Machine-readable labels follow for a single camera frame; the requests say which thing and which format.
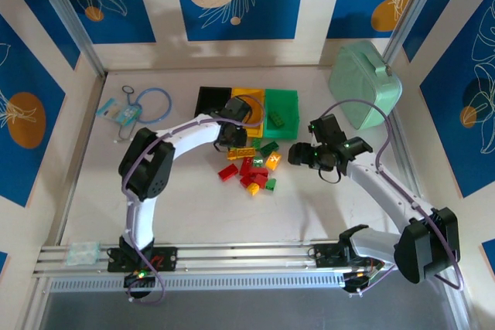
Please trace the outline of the orange printed lego brick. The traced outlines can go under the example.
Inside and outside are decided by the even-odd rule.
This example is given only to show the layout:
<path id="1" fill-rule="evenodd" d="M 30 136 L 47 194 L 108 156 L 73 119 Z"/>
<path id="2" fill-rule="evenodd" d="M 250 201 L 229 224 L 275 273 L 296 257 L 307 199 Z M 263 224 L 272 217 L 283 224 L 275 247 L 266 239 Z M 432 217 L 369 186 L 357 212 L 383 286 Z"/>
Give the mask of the orange printed lego brick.
<path id="1" fill-rule="evenodd" d="M 274 171 L 278 167 L 280 161 L 282 159 L 282 155 L 276 151 L 273 151 L 266 159 L 265 167 Z"/>

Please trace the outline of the dark green lego brick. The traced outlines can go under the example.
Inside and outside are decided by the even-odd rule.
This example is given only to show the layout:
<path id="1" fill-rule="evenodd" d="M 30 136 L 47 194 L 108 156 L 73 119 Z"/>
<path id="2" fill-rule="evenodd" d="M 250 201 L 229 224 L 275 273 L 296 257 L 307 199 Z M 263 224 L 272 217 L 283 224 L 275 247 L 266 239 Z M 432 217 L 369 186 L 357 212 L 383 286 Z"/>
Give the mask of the dark green lego brick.
<path id="1" fill-rule="evenodd" d="M 277 151 L 279 149 L 279 145 L 276 141 L 269 142 L 259 149 L 260 154 L 263 158 L 268 157 L 273 151 Z"/>

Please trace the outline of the black plastic bin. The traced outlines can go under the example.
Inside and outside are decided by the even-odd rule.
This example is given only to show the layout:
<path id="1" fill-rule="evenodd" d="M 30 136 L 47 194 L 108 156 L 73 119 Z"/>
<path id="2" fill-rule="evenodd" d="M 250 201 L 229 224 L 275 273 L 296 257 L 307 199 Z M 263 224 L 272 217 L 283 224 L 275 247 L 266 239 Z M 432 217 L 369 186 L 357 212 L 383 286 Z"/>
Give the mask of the black plastic bin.
<path id="1" fill-rule="evenodd" d="M 231 98 L 230 87 L 200 87 L 194 116 L 220 110 Z"/>

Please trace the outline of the yellow plastic bin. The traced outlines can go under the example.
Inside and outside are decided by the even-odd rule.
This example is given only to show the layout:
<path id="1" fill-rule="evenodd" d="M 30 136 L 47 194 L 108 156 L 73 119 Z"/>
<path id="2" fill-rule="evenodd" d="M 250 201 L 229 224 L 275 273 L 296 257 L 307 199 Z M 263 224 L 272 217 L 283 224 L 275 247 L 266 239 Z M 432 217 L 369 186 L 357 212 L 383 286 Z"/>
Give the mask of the yellow plastic bin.
<path id="1" fill-rule="evenodd" d="M 231 97 L 240 96 L 247 102 L 252 109 L 252 114 L 247 120 L 248 124 L 260 122 L 256 127 L 246 128 L 249 138 L 262 138 L 264 134 L 264 109 L 265 109 L 265 90 L 264 89 L 248 89 L 248 88 L 233 88 Z"/>

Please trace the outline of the green plastic bin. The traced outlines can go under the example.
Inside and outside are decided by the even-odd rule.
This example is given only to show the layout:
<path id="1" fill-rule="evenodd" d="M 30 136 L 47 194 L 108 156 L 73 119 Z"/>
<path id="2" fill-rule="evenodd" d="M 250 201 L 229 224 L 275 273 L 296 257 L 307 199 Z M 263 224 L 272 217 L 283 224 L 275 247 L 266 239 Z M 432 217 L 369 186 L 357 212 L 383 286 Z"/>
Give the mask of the green plastic bin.
<path id="1" fill-rule="evenodd" d="M 296 90 L 265 90 L 264 137 L 270 139 L 295 140 L 299 131 L 299 97 Z M 276 113 L 283 125 L 271 119 Z"/>

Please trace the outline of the mint green carry case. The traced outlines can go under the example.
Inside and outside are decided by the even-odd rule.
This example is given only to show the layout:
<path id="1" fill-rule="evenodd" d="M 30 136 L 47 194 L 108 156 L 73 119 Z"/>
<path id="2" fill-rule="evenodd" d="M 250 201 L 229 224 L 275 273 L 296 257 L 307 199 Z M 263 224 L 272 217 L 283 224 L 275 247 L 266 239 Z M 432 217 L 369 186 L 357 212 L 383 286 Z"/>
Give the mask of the mint green carry case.
<path id="1" fill-rule="evenodd" d="M 397 74 L 373 43 L 364 40 L 342 46 L 329 78 L 329 90 L 357 130 L 384 123 L 402 94 Z"/>

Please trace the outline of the blue stethoscope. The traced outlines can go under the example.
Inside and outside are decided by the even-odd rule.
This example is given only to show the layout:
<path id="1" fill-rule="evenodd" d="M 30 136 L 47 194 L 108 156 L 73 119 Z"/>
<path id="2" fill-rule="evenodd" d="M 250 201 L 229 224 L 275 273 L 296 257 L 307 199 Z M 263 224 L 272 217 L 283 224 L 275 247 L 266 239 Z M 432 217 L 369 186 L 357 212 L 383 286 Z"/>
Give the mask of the blue stethoscope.
<path id="1" fill-rule="evenodd" d="M 118 137 L 114 140 L 114 143 L 122 143 L 122 142 L 129 142 L 132 140 L 132 133 L 135 129 L 135 126 L 136 124 L 157 124 L 159 123 L 160 121 L 163 121 L 164 119 L 166 119 L 171 110 L 172 110 L 172 98 L 171 96 L 169 95 L 169 93 L 162 89 L 162 88 L 159 88 L 159 87 L 151 87 L 151 88 L 147 88 L 145 90 L 143 90 L 136 98 L 134 101 L 131 100 L 131 96 L 132 94 L 135 92 L 135 89 L 129 85 L 124 85 L 121 90 L 126 94 L 126 99 L 127 99 L 127 104 L 128 106 L 130 107 L 133 107 L 133 108 L 136 108 L 138 111 L 137 111 L 137 114 L 133 117 L 132 121 L 131 121 L 131 129 L 129 130 L 129 133 L 126 137 L 124 137 L 122 135 L 122 130 L 123 130 L 123 126 L 121 125 L 118 129 Z M 150 93 L 160 93 L 162 94 L 166 100 L 167 100 L 167 103 L 168 103 L 168 107 L 167 109 L 165 110 L 165 112 L 157 117 L 157 118 L 154 118 L 152 120 L 144 120 L 144 119 L 141 119 L 141 115 L 142 115 L 142 112 L 143 112 L 143 107 L 142 105 L 140 104 L 140 100 L 146 95 L 146 94 L 150 94 Z"/>

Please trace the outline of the blue white card packet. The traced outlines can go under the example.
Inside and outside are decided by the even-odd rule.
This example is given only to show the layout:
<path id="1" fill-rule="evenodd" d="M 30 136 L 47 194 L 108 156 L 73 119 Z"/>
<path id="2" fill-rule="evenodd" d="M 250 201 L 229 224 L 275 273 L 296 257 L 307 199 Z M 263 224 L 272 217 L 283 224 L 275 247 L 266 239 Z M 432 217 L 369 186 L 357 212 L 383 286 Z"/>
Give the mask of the blue white card packet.
<path id="1" fill-rule="evenodd" d="M 123 104 L 111 98 L 97 110 L 96 115 L 125 127 L 134 122 L 140 113 L 139 106 Z"/>

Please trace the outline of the black right connector board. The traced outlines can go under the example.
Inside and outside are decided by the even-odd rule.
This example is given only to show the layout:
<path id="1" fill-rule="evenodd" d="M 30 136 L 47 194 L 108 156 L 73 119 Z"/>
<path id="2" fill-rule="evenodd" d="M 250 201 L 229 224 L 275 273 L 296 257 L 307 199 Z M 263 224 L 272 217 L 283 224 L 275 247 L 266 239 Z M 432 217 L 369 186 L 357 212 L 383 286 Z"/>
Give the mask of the black right connector board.
<path id="1" fill-rule="evenodd" d="M 378 271 L 345 273 L 343 275 L 343 289 L 350 294 L 364 291 L 377 281 L 379 275 L 380 273 Z"/>

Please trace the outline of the black connector board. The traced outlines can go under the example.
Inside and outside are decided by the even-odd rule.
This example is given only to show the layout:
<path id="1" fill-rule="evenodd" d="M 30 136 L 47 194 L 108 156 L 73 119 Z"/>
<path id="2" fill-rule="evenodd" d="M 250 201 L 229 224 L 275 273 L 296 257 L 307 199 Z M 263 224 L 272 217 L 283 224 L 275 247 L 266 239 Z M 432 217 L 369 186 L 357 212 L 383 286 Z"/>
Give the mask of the black connector board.
<path id="1" fill-rule="evenodd" d="M 154 288 L 155 276 L 146 270 L 137 270 L 124 278 L 124 288 Z"/>
<path id="2" fill-rule="evenodd" d="M 364 291 L 377 281 L 379 275 L 380 273 L 378 271 L 345 273 L 343 275 L 343 289 L 350 294 Z"/>

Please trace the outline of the black left connector board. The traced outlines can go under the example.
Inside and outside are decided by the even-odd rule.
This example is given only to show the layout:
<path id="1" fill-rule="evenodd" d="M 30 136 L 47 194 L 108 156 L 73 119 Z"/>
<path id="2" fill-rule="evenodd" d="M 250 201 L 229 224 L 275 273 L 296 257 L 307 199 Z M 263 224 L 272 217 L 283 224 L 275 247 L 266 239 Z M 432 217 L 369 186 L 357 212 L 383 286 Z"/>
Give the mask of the black left connector board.
<path id="1" fill-rule="evenodd" d="M 155 276 L 146 270 L 137 270 L 124 278 L 124 288 L 154 288 Z"/>

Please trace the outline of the clear plastic bag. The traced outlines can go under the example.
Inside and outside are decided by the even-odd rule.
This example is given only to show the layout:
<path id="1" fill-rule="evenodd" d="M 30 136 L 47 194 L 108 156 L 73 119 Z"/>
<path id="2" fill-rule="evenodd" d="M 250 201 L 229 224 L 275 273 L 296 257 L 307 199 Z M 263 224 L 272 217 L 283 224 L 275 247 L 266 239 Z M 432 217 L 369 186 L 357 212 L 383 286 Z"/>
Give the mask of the clear plastic bag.
<path id="1" fill-rule="evenodd" d="M 100 244 L 98 242 L 72 243 L 66 258 L 67 266 L 93 265 L 98 261 Z"/>

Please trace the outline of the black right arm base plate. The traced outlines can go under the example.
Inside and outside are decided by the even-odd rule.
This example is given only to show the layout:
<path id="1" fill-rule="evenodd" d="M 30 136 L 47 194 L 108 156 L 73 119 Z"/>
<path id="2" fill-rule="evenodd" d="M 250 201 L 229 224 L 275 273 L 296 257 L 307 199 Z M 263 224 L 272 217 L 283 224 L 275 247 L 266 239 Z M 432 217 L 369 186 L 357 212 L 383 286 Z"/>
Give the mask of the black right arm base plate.
<path id="1" fill-rule="evenodd" d="M 371 257 L 358 256 L 345 243 L 318 243 L 313 246 L 314 259 L 318 268 L 323 267 L 364 267 L 381 269 L 384 263 Z"/>

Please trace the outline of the aluminium frame rail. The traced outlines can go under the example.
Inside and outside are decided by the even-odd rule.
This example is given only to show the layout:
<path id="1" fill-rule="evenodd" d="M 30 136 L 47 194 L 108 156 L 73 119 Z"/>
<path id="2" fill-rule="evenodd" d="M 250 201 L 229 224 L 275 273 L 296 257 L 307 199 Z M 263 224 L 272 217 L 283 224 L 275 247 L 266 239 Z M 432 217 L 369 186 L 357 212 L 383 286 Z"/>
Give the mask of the aluminium frame rail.
<path id="1" fill-rule="evenodd" d="M 244 272 L 299 272 L 304 270 L 330 271 L 339 273 L 373 272 L 391 266 L 387 258 L 371 257 L 384 263 L 381 269 L 372 267 L 323 267 L 318 268 L 314 259 L 313 246 L 318 243 L 337 243 L 332 240 L 311 241 L 309 243 L 256 243 L 256 244 L 157 244 L 155 247 L 176 247 L 176 269 L 171 272 L 184 274 L 206 273 L 244 273 Z M 93 265 L 67 266 L 68 246 L 43 247 L 37 258 L 34 274 L 36 276 L 62 276 L 68 274 L 130 274 L 108 271 L 107 249 L 100 247 L 98 261 Z"/>

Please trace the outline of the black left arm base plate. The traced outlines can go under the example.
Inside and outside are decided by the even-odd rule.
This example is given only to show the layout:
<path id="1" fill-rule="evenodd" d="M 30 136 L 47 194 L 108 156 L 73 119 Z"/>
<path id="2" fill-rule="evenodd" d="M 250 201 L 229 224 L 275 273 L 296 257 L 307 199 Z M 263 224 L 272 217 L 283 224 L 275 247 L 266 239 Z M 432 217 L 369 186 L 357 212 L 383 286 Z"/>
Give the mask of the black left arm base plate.
<path id="1" fill-rule="evenodd" d="M 142 253 L 158 272 L 171 272 L 176 269 L 177 252 L 176 247 L 148 247 Z M 109 272 L 131 273 L 141 269 L 149 270 L 135 250 L 132 250 L 129 256 L 121 248 L 114 247 L 107 249 L 107 255 Z"/>

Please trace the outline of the aluminium frame post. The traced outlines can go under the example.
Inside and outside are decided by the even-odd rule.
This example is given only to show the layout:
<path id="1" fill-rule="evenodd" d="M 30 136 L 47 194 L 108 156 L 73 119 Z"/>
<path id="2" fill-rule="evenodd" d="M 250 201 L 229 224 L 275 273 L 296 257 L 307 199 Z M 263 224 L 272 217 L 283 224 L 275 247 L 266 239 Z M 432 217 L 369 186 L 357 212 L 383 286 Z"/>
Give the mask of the aluminium frame post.
<path id="1" fill-rule="evenodd" d="M 411 31 L 412 26 L 415 24 L 419 14 L 427 0 L 409 0 L 405 7 L 405 10 L 398 20 L 397 27 L 391 34 L 391 38 L 384 50 L 384 60 L 391 65 L 398 52 L 402 48 L 403 42 Z"/>
<path id="2" fill-rule="evenodd" d="M 84 28 L 77 13 L 71 5 L 70 0 L 48 1 L 52 5 L 60 21 L 63 23 L 65 29 L 70 34 L 71 39 L 77 45 L 77 48 L 86 57 L 90 67 L 93 69 L 98 77 L 104 79 L 107 76 L 107 73 L 93 47 L 93 43 L 91 42 L 86 29 Z"/>

